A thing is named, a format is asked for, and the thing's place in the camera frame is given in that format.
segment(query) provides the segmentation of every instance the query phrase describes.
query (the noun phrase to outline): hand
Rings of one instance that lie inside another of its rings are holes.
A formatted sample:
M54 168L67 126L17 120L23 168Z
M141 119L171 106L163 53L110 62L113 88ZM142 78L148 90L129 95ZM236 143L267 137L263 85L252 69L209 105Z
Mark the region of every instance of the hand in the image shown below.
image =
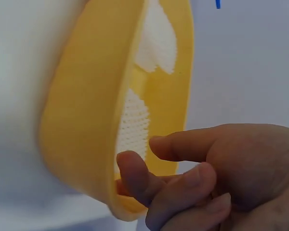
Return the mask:
M150 230L289 231L289 128L222 125L155 137L150 147L163 160L202 162L156 177L137 154L118 155L118 193L149 208Z

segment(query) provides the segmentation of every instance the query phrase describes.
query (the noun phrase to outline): yellow brush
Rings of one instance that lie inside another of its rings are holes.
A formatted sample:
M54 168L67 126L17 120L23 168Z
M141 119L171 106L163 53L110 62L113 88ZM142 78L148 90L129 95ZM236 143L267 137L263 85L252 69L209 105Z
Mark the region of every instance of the yellow brush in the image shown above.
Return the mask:
M189 0L159 3L176 35L173 66L165 65L173 58L163 62L155 51L154 70L146 72L135 64L147 0L91 0L63 51L40 123L41 153L50 171L107 204L124 221L146 212L134 199L118 196L114 182L119 177L114 159L124 141L121 124L127 97L147 108L141 110L148 126L141 137L183 130L186 120L194 43L190 4ZM157 159L147 145L145 149L150 171L175 173L176 163Z

